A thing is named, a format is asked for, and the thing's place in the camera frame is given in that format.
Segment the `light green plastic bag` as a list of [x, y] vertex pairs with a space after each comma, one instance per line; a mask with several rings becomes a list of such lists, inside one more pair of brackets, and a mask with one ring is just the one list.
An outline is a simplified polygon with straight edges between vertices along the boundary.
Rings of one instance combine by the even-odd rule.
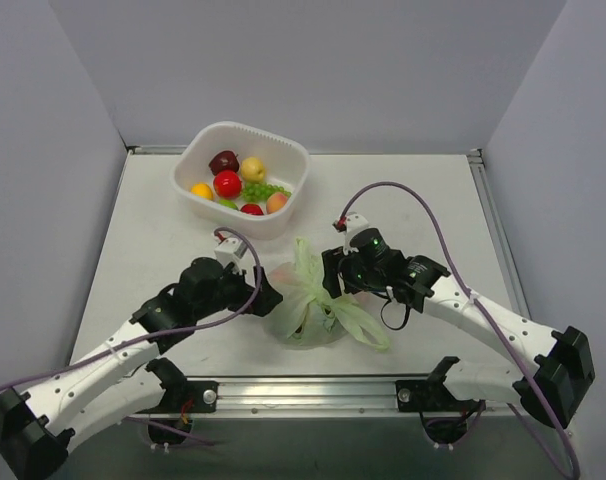
[[298, 237], [290, 262], [299, 285], [271, 284], [283, 301], [264, 319], [265, 331], [292, 348], [317, 348], [349, 335], [376, 351], [389, 349], [390, 339], [378, 320], [352, 294], [331, 298], [322, 286], [323, 266], [308, 239]]

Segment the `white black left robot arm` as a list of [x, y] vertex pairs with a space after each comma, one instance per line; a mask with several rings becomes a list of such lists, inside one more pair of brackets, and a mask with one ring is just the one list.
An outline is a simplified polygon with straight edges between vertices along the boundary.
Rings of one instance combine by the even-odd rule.
[[189, 397], [167, 353], [207, 317], [264, 317], [283, 297], [264, 269], [254, 284], [233, 263], [195, 259], [179, 280], [147, 300], [101, 346], [24, 392], [0, 393], [0, 455], [19, 479], [46, 479], [94, 434], [140, 411], [173, 411]]

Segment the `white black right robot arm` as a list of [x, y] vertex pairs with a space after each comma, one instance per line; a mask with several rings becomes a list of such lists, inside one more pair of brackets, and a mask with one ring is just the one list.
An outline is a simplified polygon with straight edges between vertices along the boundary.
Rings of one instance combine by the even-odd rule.
[[519, 403], [540, 423], [569, 426], [595, 380], [587, 335], [538, 324], [475, 291], [466, 292], [453, 273], [423, 256], [390, 248], [380, 231], [355, 217], [338, 221], [341, 247], [322, 254], [323, 286], [333, 298], [369, 293], [444, 321], [512, 365], [500, 369], [456, 360], [426, 385], [429, 402], [448, 409], [467, 400]]

